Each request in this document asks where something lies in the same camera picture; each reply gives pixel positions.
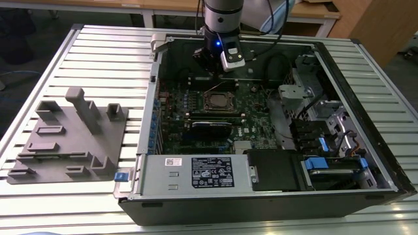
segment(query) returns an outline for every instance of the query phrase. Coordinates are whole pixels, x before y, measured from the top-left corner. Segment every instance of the motherboard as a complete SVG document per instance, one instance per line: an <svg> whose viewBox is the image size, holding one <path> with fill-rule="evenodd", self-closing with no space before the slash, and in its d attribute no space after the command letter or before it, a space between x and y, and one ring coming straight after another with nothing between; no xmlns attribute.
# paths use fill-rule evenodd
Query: motherboard
<svg viewBox="0 0 418 235"><path fill-rule="evenodd" d="M220 80L196 88L162 82L164 154L235 154L276 148L267 99L274 90L250 81Z"/></svg>

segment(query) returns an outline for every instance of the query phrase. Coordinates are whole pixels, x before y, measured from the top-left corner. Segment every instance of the floor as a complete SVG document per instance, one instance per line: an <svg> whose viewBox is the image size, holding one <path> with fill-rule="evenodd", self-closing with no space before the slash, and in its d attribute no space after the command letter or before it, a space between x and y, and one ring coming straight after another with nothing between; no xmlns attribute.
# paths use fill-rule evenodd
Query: floor
<svg viewBox="0 0 418 235"><path fill-rule="evenodd" d="M142 25L140 16L112 13L87 13L87 12L59 12L59 19L52 20L48 11L33 10L32 20L37 32L27 37L29 46L35 52L35 59L17 66L7 64L0 59L0 74L8 71L37 71L43 72L55 55L56 50L65 38L74 23L136 26ZM163 28L194 29L194 17L156 17L156 26ZM418 64L406 61L397 55L385 71L402 91L415 109L418 109L418 93L414 84L418 78ZM0 81L7 85L0 91L0 138L20 110L20 107L32 91L39 80L39 75L28 73L13 73L0 77Z"/></svg>

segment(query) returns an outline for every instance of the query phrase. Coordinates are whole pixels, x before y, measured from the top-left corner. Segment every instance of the barcode sticker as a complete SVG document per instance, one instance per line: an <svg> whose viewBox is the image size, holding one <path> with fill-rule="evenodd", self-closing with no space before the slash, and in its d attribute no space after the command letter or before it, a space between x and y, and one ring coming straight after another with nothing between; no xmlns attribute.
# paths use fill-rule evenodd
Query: barcode sticker
<svg viewBox="0 0 418 235"><path fill-rule="evenodd" d="M166 165L182 165L182 158L166 158Z"/></svg>

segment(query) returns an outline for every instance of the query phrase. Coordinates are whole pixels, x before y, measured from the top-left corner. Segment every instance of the wooden table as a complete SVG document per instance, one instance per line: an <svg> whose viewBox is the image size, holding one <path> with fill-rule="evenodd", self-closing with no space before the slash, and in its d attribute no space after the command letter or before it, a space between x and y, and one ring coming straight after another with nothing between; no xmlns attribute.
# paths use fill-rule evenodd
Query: wooden table
<svg viewBox="0 0 418 235"><path fill-rule="evenodd" d="M142 14L147 28L154 28L154 15L195 16L198 0L0 0L0 7ZM338 12L322 3L302 2L293 8L289 22L319 24L317 37L327 37Z"/></svg>
<svg viewBox="0 0 418 235"><path fill-rule="evenodd" d="M154 27L152 15L195 16L198 0L144 0L146 27ZM330 12L322 3L302 2L293 8L289 22L321 24L317 37L327 37L339 12Z"/></svg>

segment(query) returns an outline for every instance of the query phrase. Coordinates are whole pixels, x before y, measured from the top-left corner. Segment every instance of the wooden cabinet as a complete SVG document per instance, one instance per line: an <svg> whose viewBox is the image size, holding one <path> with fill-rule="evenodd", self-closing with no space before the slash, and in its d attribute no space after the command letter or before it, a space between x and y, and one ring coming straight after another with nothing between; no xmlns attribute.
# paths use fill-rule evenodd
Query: wooden cabinet
<svg viewBox="0 0 418 235"><path fill-rule="evenodd" d="M418 30L418 0L333 0L342 18L331 38L359 39L383 67Z"/></svg>

